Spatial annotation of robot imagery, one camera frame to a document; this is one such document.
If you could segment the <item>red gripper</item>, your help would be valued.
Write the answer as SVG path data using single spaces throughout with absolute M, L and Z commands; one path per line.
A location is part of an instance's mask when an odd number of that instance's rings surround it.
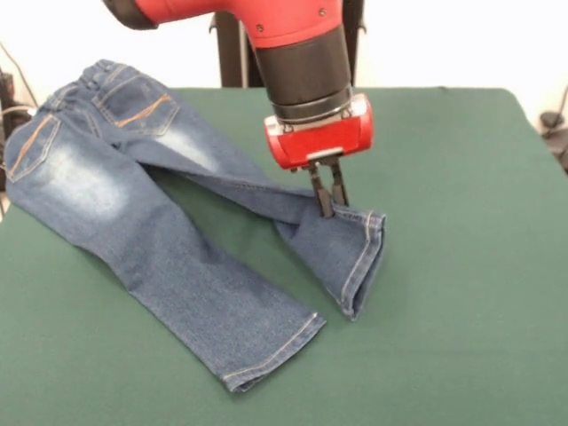
M 366 151 L 373 144 L 374 122 L 371 103 L 364 93 L 351 98 L 340 113 L 318 122 L 287 124 L 272 115 L 264 119 L 264 134 L 274 160 L 284 170 L 301 169 L 330 156 Z M 346 187 L 338 159 L 330 163 L 332 197 L 348 206 Z M 334 215 L 331 195 L 322 184 L 317 165 L 308 168 L 314 196 L 322 217 Z

